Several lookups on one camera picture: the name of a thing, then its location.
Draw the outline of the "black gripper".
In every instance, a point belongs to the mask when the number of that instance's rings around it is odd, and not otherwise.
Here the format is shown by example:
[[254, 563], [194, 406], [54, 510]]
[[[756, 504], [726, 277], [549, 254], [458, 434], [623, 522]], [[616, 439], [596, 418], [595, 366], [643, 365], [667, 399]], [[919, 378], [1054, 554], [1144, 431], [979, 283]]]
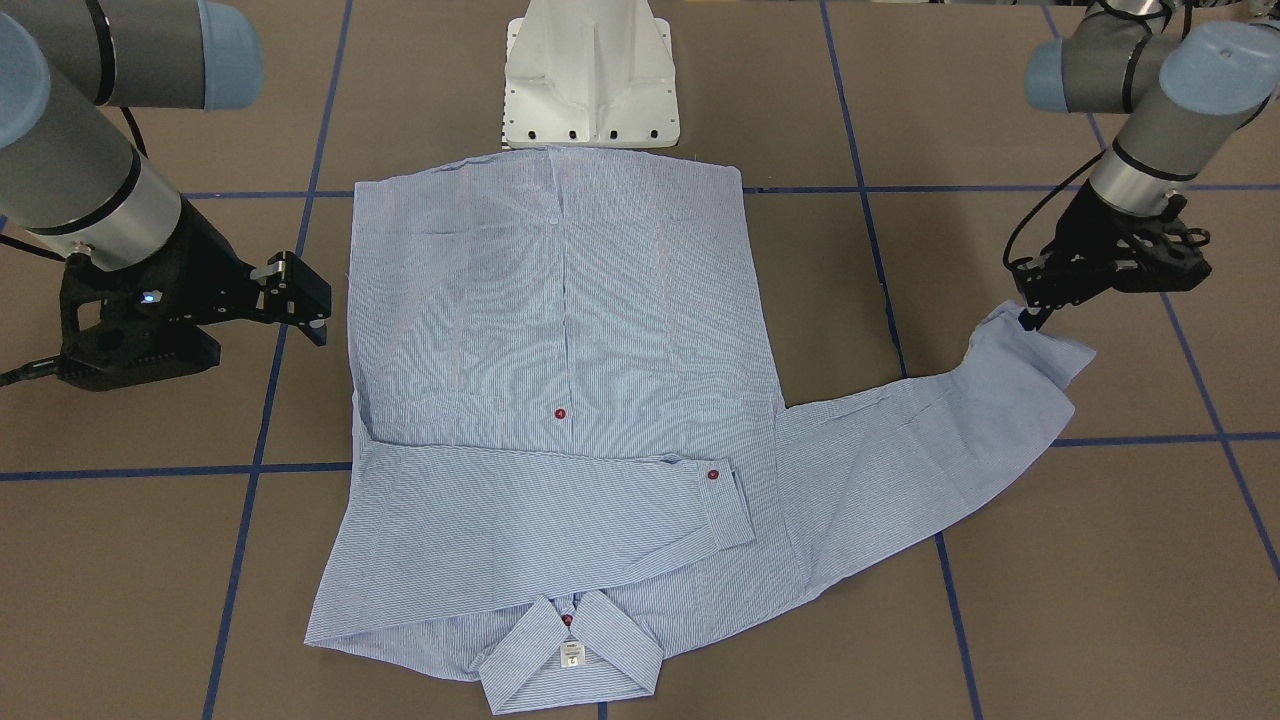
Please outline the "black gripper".
[[1164, 209], [1156, 215], [1135, 217], [1111, 206], [1091, 183], [1080, 187], [1039, 255], [1010, 261], [1015, 287], [1027, 305], [1018, 315], [1020, 327], [1039, 332], [1051, 318], [1051, 306], [1080, 305], [1114, 290], [1110, 277], [1120, 234], [1135, 227], [1181, 222], [1185, 196], [1174, 191], [1162, 201]]
[[301, 256], [282, 251], [264, 266], [242, 261], [227, 238], [187, 199], [168, 241], [141, 263], [108, 272], [100, 251], [74, 251], [60, 290], [64, 341], [84, 328], [79, 307], [109, 306], [115, 318], [206, 325], [229, 320], [288, 325], [328, 345], [332, 286]]

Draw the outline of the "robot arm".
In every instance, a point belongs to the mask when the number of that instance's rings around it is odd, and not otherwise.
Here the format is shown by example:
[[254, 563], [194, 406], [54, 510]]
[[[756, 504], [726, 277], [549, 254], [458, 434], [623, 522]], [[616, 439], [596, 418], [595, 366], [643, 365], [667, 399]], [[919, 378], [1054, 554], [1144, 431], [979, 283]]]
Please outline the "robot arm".
[[[317, 208], [346, 202], [360, 183], [436, 167], [483, 164], [499, 152], [498, 31], [525, 1], [353, 1], [326, 120]], [[1032, 190], [1088, 159], [1085, 119], [1028, 106], [1062, 82], [1069, 114], [1116, 115], [1123, 152], [1153, 169], [1155, 145], [1190, 150], [1207, 120], [1183, 120], [1165, 97], [1158, 61], [1172, 36], [1151, 35], [1106, 10], [1062, 41], [1041, 10], [938, 9], [835, 1], [659, 3], [675, 31], [678, 142], [626, 160], [699, 163], [712, 181], [672, 190], [672, 208], [719, 202], [727, 179], [760, 197], [815, 195], [872, 229], [818, 220], [751, 231], [774, 350], [805, 347], [801, 332], [890, 338], [924, 366], [924, 351], [959, 348], [979, 310], [1011, 293], [995, 256], [1006, 229], [979, 232], [951, 213], [1029, 204]], [[800, 200], [783, 200], [801, 209]]]
[[[658, 158], [678, 136], [667, 24], [644, 1], [535, 1], [509, 27], [507, 154], [355, 192], [349, 340], [399, 338], [479, 296], [503, 332], [532, 324], [540, 297], [567, 299], [556, 324], [631, 338], [640, 320], [685, 320], [735, 340], [764, 325], [753, 270], [717, 272], [708, 293], [672, 281], [682, 263], [640, 258], [672, 231], [677, 202], [728, 202], [731, 167]], [[292, 325], [325, 345], [330, 286], [294, 252], [265, 266], [236, 250], [102, 105], [241, 109], [262, 85], [252, 23], [210, 1], [3, 4], [3, 211], [64, 264], [65, 363], [114, 374], [193, 354], [216, 363], [205, 327]]]

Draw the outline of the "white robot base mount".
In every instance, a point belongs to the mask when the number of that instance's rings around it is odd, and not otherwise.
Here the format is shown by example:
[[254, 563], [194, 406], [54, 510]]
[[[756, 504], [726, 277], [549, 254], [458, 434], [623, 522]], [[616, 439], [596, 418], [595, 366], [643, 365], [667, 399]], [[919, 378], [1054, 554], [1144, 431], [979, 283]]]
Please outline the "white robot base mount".
[[504, 149], [668, 149], [672, 31], [648, 1], [532, 1], [506, 27]]

